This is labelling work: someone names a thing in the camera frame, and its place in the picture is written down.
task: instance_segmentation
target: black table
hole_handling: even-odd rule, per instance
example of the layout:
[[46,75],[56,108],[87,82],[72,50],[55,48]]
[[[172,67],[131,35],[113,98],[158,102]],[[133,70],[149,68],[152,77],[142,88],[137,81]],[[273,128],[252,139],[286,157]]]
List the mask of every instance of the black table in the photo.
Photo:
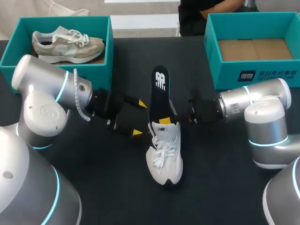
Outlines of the black table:
[[[0,42],[3,54],[7,41]],[[205,98],[216,93],[202,37],[115,39],[113,88],[150,98],[150,74],[165,65],[171,75],[171,100],[185,113],[189,89]],[[290,133],[300,132],[300,90],[292,90],[287,111]],[[14,96],[0,75],[0,126],[18,121],[21,97]],[[147,115],[125,107],[124,123],[147,129]],[[243,120],[212,126],[182,126],[184,176],[174,190],[151,177],[145,154],[150,138],[128,139],[108,132],[101,119],[92,125],[73,113],[51,149],[43,155],[78,190],[82,225],[266,225],[262,197],[275,171],[252,161]]]

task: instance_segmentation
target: white shoelace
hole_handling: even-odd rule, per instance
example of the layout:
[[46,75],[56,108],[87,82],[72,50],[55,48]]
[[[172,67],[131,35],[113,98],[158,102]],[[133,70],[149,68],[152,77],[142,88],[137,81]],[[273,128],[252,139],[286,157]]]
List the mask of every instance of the white shoelace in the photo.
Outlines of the white shoelace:
[[163,169],[165,159],[170,156],[175,156],[176,139],[177,138],[175,138],[172,142],[163,142],[159,141],[157,136],[152,138],[152,143],[157,150],[154,160],[152,161],[152,165],[160,169],[159,174]]
[[80,42],[79,46],[83,47],[90,42],[89,36],[87,34],[82,35],[77,30],[69,30],[69,33],[72,33],[72,32],[73,32],[72,41],[68,41],[68,43],[79,43]]

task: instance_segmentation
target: open box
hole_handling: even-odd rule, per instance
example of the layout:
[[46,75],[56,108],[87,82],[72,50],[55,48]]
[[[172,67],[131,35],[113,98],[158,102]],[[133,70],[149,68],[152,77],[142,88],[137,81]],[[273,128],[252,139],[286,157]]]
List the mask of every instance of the open box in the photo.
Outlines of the open box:
[[32,52],[32,33],[51,33],[59,26],[68,30],[74,29],[89,37],[106,41],[105,57],[100,63],[90,64],[58,64],[56,66],[73,72],[77,68],[78,75],[90,80],[94,89],[110,90],[113,70],[113,30],[110,16],[58,16],[58,17],[22,17],[5,49],[0,69],[11,85],[16,65],[21,57]]
[[204,44],[217,90],[274,78],[300,87],[300,17],[295,12],[210,14]]

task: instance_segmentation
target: teal shoe box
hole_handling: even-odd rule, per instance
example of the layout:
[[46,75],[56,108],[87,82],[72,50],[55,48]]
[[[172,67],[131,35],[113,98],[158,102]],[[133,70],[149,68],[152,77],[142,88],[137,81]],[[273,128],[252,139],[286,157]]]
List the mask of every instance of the teal shoe box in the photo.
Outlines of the teal shoe box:
[[[284,39],[289,60],[224,61],[218,41]],[[300,17],[295,12],[210,14],[204,36],[215,89],[234,89],[283,78],[300,87]]]
[[91,81],[94,89],[110,90],[113,71],[113,30],[110,16],[58,16],[58,17],[21,17],[15,31],[9,40],[0,61],[0,69],[11,86],[14,70],[19,60],[32,51],[32,33],[51,33],[59,26],[68,30],[78,30],[89,37],[101,38],[106,41],[103,64],[71,64],[57,65],[73,72],[76,68],[78,75]]

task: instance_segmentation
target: shoe insole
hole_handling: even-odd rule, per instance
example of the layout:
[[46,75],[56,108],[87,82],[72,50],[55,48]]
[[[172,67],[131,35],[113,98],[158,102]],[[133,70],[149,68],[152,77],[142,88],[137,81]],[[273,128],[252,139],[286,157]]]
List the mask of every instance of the shoe insole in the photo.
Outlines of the shoe insole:
[[154,68],[151,75],[151,102],[149,121],[156,123],[171,123],[174,112],[170,106],[170,75],[164,66]]
[[52,45],[52,41],[44,41],[41,45]]

